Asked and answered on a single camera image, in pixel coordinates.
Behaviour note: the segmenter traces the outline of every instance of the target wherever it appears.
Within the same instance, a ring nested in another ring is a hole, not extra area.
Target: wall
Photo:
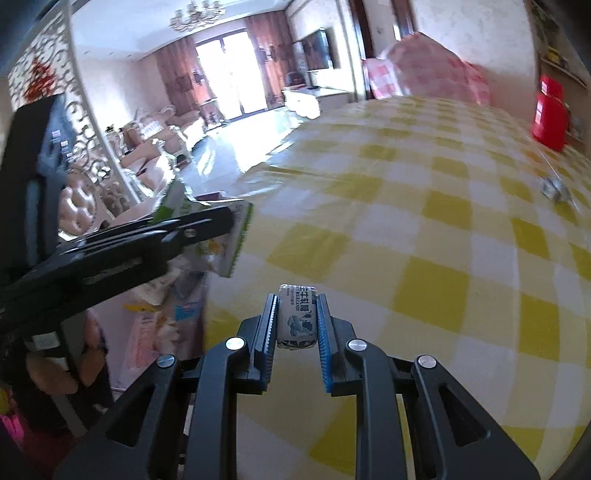
[[[246,23],[244,22],[243,18],[231,20],[229,22],[206,28],[205,30],[195,32],[193,34],[193,41],[195,43],[201,43],[203,41],[209,40],[210,38],[225,35],[226,33],[230,33],[235,30],[241,30],[243,28],[246,28]]]
[[[4,144],[8,136],[11,119],[12,108],[8,93],[8,79],[0,77],[0,164],[2,164],[2,152],[4,152]]]
[[[101,130],[122,127],[138,108],[153,110],[136,61],[79,59],[80,76]]]
[[[494,106],[531,120],[537,73],[524,0],[411,0],[411,3],[417,30],[462,60],[486,68]]]
[[[138,62],[141,73],[141,84],[144,87],[145,100],[149,104],[149,110],[158,112],[170,104],[164,82],[158,70],[155,55],[148,55]]]
[[[365,14],[368,17],[371,39],[376,57],[394,45],[397,40],[394,34],[396,17],[391,0],[364,0]]]
[[[327,30],[335,67],[313,73],[316,85],[352,92],[352,99],[365,98],[359,46],[348,1],[294,0],[286,13],[295,40],[321,27]]]

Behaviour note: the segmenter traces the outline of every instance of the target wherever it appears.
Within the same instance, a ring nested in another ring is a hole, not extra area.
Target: yellow checkered tablecloth
[[[434,355],[548,478],[591,419],[587,161],[530,140],[507,113],[450,100],[349,105],[228,189],[255,205],[232,278],[216,278],[207,344],[282,283],[393,356]],[[555,205],[555,169],[574,202]],[[324,393],[318,351],[277,351],[269,391],[239,399],[239,476],[350,478],[355,405]]]

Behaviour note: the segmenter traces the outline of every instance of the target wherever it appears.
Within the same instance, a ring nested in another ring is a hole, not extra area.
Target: chandelier
[[[209,0],[203,0],[203,9],[197,9],[194,0],[187,5],[187,16],[183,15],[182,10],[177,10],[176,15],[170,19],[170,27],[177,32],[188,32],[205,25],[211,25],[219,20],[226,13],[222,4],[216,0],[213,5]]]

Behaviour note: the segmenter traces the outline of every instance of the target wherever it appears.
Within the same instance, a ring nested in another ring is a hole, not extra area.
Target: metal screw head
[[[160,368],[168,368],[174,365],[174,357],[169,353],[165,353],[164,355],[160,355],[156,360],[156,365]]]
[[[228,350],[240,350],[246,342],[240,337],[232,337],[226,340],[226,348]]]
[[[421,355],[418,358],[418,364],[423,368],[433,368],[435,365],[437,365],[437,360],[435,360],[431,355]]]
[[[351,348],[351,350],[354,350],[356,352],[363,352],[368,347],[367,343],[358,338],[356,338],[355,340],[351,340],[348,345],[349,348]]]

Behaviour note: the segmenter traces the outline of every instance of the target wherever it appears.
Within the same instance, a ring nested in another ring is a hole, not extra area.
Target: television
[[[309,72],[332,68],[330,46],[324,28],[302,38],[300,43]]]

